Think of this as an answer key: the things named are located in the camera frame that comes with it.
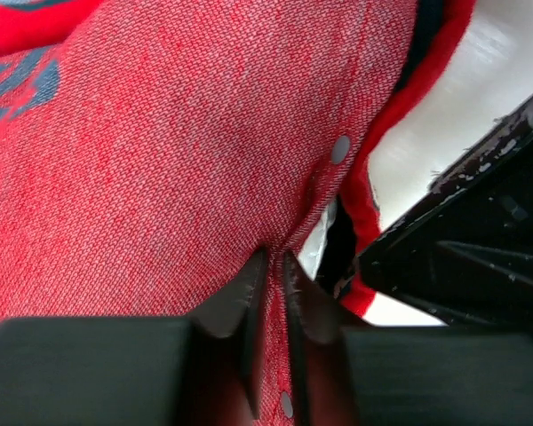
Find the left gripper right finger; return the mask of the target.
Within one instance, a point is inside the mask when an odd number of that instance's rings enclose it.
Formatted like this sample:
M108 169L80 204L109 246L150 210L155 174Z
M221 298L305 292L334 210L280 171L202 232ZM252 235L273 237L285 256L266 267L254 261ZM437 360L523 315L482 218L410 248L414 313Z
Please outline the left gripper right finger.
M533 425L533 327L374 327L282 279L297 425Z

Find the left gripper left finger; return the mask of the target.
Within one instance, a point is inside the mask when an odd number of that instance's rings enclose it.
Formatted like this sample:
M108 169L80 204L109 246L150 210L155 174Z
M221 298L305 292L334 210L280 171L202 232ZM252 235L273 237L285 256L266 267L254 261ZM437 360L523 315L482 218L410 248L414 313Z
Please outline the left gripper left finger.
M250 425L267 252L173 317L0 323L0 425Z

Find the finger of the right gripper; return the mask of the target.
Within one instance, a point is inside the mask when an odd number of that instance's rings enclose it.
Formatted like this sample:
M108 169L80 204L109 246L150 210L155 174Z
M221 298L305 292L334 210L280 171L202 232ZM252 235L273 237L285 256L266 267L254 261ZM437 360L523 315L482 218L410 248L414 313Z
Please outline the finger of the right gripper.
M446 322L533 325L533 95L354 260L362 282Z

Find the red pillowcase with grey print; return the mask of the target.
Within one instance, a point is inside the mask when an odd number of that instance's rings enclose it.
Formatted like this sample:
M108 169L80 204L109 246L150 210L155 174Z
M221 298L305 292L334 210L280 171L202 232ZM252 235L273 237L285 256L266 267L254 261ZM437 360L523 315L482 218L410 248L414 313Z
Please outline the red pillowcase with grey print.
M289 425L278 275L329 203L379 233L367 158L471 1L0 1L0 321L178 315L270 251L259 423Z

